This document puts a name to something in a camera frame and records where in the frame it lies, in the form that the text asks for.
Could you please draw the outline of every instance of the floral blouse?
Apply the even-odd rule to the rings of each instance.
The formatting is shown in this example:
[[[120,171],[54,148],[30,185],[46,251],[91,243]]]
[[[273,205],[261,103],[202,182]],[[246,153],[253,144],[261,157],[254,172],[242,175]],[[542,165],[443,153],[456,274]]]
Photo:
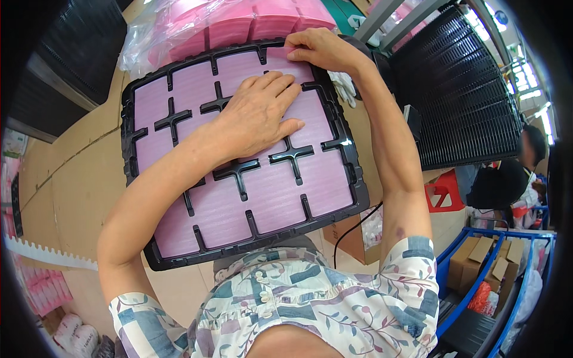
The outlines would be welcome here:
[[[311,249],[278,247],[221,270],[188,329],[153,298],[126,293],[109,311],[130,358],[245,358],[257,336],[292,324],[344,357],[425,357],[438,343],[438,284],[430,239],[408,237],[376,275],[331,269]]]

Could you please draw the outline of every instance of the white bag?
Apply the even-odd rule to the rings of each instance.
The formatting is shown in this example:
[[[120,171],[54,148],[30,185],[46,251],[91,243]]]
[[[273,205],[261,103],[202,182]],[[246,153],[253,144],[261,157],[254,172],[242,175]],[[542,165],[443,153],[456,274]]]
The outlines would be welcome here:
[[[526,285],[525,297],[523,297],[523,300],[517,309],[515,320],[513,321],[514,324],[525,322],[531,315],[531,312],[533,312],[533,309],[539,300],[539,296],[541,295],[541,290],[543,289],[543,280],[541,279],[541,275],[538,271],[531,270],[527,282],[524,282],[523,285]]]
[[[73,335],[82,324],[80,316],[69,313],[62,318],[58,330],[54,335],[54,341],[66,352],[73,353]]]
[[[92,358],[92,353],[96,350],[97,339],[99,338],[97,330],[87,324],[79,327],[73,336],[72,354],[76,358]]]

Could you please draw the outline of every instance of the woman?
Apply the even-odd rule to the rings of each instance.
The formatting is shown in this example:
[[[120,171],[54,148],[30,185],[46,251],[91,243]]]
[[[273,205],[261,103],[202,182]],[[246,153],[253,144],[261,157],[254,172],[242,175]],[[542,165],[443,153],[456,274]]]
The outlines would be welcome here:
[[[310,240],[296,238],[232,263],[215,262],[215,288],[188,329],[163,311],[140,252],[167,208],[213,168],[304,125],[280,122],[301,91],[293,76],[272,71],[247,78],[215,120],[134,180],[105,222],[101,287],[129,357],[405,357],[426,356],[436,345],[430,217],[410,130],[364,54],[327,29],[291,34],[285,42],[301,45],[306,49],[288,58],[350,74],[370,116],[384,189],[380,273],[333,270]]]

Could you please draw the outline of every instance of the finger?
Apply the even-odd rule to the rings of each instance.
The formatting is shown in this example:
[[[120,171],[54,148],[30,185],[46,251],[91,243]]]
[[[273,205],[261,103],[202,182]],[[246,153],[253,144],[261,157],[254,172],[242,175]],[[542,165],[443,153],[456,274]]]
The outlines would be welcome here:
[[[308,42],[308,36],[306,31],[295,32],[290,34],[285,39],[285,47],[296,47],[299,45],[306,45]]]
[[[280,138],[284,138],[286,136],[295,133],[300,128],[304,127],[304,122],[297,118],[289,118],[285,121],[282,121],[278,125],[278,134]]]
[[[291,74],[286,74],[282,77],[272,81],[265,91],[271,93],[274,97],[280,95],[291,83],[295,81],[295,77]]]
[[[258,76],[251,76],[249,78],[246,78],[245,80],[243,80],[243,82],[241,82],[241,85],[239,86],[238,89],[247,89],[250,88],[251,86],[253,86],[253,84],[255,83],[255,81],[258,80]]]
[[[298,83],[294,83],[277,96],[276,104],[281,116],[287,111],[287,108],[293,103],[301,90],[303,88]]]
[[[282,72],[270,71],[259,77],[253,84],[255,89],[265,89],[270,83],[282,76]]]
[[[306,61],[312,62],[312,59],[315,56],[315,52],[313,50],[307,49],[296,49],[292,52],[289,52],[286,55],[286,58],[291,61]]]

